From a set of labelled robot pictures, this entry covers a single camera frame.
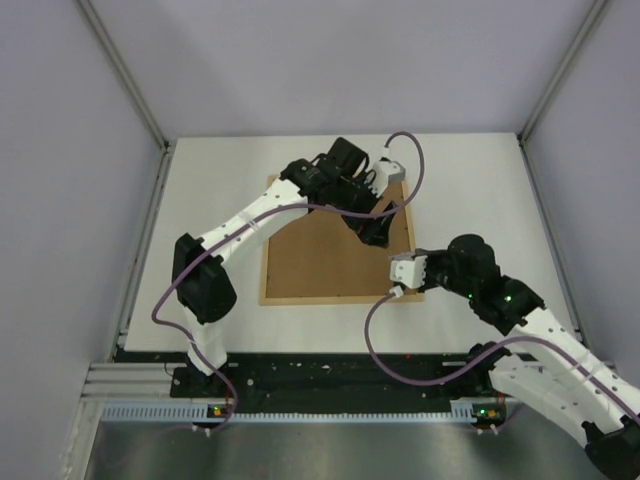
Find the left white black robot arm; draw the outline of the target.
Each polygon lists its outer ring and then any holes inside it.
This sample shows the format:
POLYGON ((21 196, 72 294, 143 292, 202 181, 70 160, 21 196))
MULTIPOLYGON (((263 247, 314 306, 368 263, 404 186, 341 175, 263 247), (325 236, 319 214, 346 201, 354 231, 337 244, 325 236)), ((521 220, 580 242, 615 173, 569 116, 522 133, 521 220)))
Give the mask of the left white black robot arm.
POLYGON ((368 154, 344 138, 313 160, 289 163, 255 201, 219 227, 194 237, 182 235, 175 243, 172 277, 191 336, 187 353, 194 369, 192 384, 205 396, 226 387, 227 360, 223 319, 237 302, 230 271, 247 254, 288 224, 318 207, 342 214, 360 242, 380 248, 389 244, 389 230, 398 209, 389 203, 382 213, 374 209, 391 185, 401 183, 406 171, 382 157, 368 154))

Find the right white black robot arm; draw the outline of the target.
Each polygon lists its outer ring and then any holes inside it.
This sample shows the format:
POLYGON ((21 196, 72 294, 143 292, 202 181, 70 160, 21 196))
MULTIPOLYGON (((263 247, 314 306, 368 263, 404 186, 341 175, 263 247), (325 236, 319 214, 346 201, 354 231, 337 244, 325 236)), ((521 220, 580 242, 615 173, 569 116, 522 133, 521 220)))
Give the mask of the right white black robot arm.
POLYGON ((522 366, 514 356, 480 361, 466 372, 474 393, 497 390, 519 400, 569 434, 607 478, 638 478, 638 387, 568 332, 529 286, 502 274, 482 237, 461 235, 415 258, 419 290, 440 287, 466 298, 480 320, 543 367, 522 366))

